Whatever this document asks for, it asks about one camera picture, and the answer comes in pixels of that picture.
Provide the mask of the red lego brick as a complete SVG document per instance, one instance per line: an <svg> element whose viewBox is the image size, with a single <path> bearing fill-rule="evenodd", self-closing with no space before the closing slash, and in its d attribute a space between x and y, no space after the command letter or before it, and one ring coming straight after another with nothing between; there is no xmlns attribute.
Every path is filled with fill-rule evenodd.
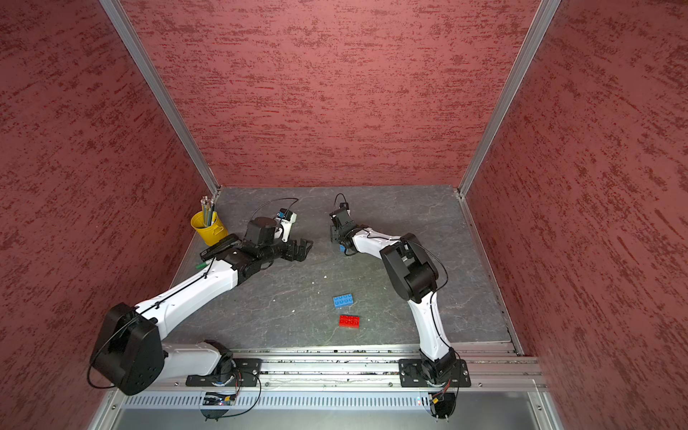
<svg viewBox="0 0 688 430"><path fill-rule="evenodd" d="M360 318L355 315L341 315L339 317L339 326L358 329L360 327Z"/></svg>

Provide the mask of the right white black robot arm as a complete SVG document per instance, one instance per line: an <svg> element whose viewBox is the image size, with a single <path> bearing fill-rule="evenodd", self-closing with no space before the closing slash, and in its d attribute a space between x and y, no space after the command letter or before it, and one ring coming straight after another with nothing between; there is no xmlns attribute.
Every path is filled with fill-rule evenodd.
<svg viewBox="0 0 688 430"><path fill-rule="evenodd" d="M419 334L421 374L431 385L446 385L459 358L444 331L436 292L440 273L416 236L390 236L351 218L347 206L329 214L331 238L347 252L380 259L394 291L406 301Z"/></svg>

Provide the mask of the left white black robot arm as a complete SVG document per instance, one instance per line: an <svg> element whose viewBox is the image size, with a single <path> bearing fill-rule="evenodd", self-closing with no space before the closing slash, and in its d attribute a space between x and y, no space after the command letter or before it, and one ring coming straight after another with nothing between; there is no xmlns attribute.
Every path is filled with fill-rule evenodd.
<svg viewBox="0 0 688 430"><path fill-rule="evenodd" d="M88 369L128 396L179 377L218 387L237 383L233 354L220 342L182 345L166 339L186 318L275 261L305 261L314 243L290 238L295 221L294 214L250 220L245 236L230 234L202 251L206 265L197 274L136 306L120 303L110 308Z"/></svg>

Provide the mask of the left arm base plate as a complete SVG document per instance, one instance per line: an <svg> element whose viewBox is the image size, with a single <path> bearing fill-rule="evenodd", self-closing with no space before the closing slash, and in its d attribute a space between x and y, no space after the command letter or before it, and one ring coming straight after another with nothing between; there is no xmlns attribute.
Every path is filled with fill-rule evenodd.
<svg viewBox="0 0 688 430"><path fill-rule="evenodd" d="M224 359L207 376L188 376L188 387L244 388L256 387L263 360L260 358Z"/></svg>

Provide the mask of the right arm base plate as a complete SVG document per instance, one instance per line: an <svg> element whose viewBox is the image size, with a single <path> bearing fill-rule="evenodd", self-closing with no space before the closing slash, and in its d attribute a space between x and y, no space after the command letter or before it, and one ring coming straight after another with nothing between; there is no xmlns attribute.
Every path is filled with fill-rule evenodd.
<svg viewBox="0 0 688 430"><path fill-rule="evenodd" d="M403 388L430 388L440 389L447 385L446 382L430 383L423 376L420 359L401 359L398 362L401 386ZM451 388L469 388L472 386L467 362L460 359L451 372L448 382Z"/></svg>

